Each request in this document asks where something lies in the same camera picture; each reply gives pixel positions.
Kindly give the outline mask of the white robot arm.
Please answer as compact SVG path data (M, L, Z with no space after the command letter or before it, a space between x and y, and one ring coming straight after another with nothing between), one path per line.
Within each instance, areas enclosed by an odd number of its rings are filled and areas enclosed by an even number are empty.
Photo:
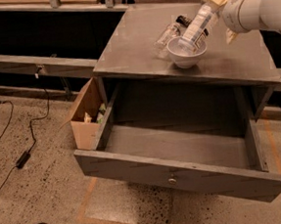
M281 0L202 0L221 9L226 41L251 30L275 31L281 35Z

